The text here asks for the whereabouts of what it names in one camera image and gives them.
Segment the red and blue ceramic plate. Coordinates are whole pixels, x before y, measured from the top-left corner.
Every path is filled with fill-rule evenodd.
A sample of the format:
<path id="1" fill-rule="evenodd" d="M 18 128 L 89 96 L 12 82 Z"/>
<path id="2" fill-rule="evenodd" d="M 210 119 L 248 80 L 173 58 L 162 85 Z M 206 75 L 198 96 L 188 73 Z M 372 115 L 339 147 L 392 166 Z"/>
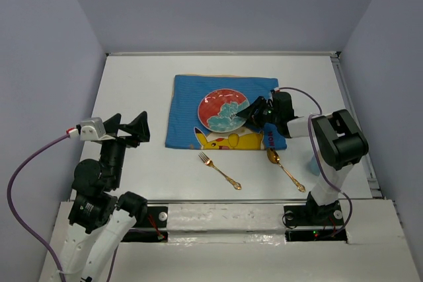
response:
<path id="1" fill-rule="evenodd" d="M 241 92 L 220 88 L 208 93 L 198 105 L 198 119 L 211 132 L 229 133 L 242 127 L 246 119 L 237 114 L 248 108 L 250 102 Z"/>

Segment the blue cartoon placemat cloth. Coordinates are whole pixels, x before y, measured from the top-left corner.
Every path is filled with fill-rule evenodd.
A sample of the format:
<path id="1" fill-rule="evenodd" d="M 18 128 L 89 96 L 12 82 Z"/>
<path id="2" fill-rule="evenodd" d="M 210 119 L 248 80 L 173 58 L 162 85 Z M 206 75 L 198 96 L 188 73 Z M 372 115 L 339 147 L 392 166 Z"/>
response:
<path id="1" fill-rule="evenodd" d="M 287 149 L 286 139 L 272 124 L 255 128 L 245 123 L 235 131 L 215 133 L 206 129 L 197 115 L 200 101 L 214 90 L 237 90 L 248 98 L 251 105 L 259 96 L 269 96 L 271 89 L 277 86 L 278 80 L 275 78 L 176 75 L 165 146 L 203 150 Z"/>

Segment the blue paper cup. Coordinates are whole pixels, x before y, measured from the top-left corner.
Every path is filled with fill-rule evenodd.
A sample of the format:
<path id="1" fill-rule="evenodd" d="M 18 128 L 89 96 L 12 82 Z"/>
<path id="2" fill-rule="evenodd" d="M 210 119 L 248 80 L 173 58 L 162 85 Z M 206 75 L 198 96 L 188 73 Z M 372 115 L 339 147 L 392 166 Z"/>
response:
<path id="1" fill-rule="evenodd" d="M 308 164 L 309 170 L 312 174 L 319 176 L 321 171 L 317 162 L 316 157 L 312 157 Z"/>

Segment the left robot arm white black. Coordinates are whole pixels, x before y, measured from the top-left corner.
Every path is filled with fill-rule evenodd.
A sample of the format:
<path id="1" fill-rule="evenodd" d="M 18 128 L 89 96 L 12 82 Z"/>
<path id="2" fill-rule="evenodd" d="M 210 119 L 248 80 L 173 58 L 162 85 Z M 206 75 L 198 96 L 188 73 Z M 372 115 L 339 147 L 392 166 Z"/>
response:
<path id="1" fill-rule="evenodd" d="M 147 200 L 133 192 L 111 195 L 120 186 L 126 150 L 150 140 L 147 112 L 130 123 L 117 113 L 106 121 L 83 120 L 68 133 L 101 145 L 98 159 L 80 161 L 71 185 L 76 196 L 59 255 L 61 267 L 50 281 L 97 281 L 125 234 L 145 221 Z"/>

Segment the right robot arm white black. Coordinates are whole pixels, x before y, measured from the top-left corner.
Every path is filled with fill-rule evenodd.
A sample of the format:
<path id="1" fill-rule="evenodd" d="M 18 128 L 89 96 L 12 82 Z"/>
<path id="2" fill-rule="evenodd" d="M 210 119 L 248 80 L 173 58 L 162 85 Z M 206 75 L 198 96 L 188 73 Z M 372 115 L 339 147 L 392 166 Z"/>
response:
<path id="1" fill-rule="evenodd" d="M 277 89 L 272 91 L 269 99 L 259 96 L 237 116 L 259 128 L 272 124 L 286 139 L 310 139 L 320 172 L 319 180 L 308 193 L 305 205 L 292 212 L 292 220 L 298 227 L 300 221 L 320 225 L 325 220 L 334 219 L 335 212 L 339 210 L 339 197 L 350 199 L 342 189 L 347 175 L 369 151 L 367 139 L 349 111 L 341 109 L 328 115 L 319 112 L 298 117 L 291 95 Z"/>

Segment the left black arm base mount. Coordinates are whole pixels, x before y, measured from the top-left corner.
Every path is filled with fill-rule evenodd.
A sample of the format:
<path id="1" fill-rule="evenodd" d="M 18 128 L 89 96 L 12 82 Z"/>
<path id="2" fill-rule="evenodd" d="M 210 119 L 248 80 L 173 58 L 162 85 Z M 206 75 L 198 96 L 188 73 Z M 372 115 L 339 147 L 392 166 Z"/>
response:
<path id="1" fill-rule="evenodd" d="M 122 242 L 158 243 L 168 239 L 168 207 L 152 205 L 146 216 L 138 221 L 123 237 Z"/>

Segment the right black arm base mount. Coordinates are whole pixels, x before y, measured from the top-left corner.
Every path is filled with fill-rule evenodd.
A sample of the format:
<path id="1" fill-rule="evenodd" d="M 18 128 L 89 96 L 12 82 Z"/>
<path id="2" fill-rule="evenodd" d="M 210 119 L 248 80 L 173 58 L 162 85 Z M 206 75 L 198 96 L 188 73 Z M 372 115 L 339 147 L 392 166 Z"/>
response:
<path id="1" fill-rule="evenodd" d="M 316 217 L 306 214 L 305 205 L 286 205 L 282 223 L 286 228 L 285 237 L 288 242 L 348 241 L 345 229 L 335 234 L 344 225 L 339 204 L 334 210 Z"/>

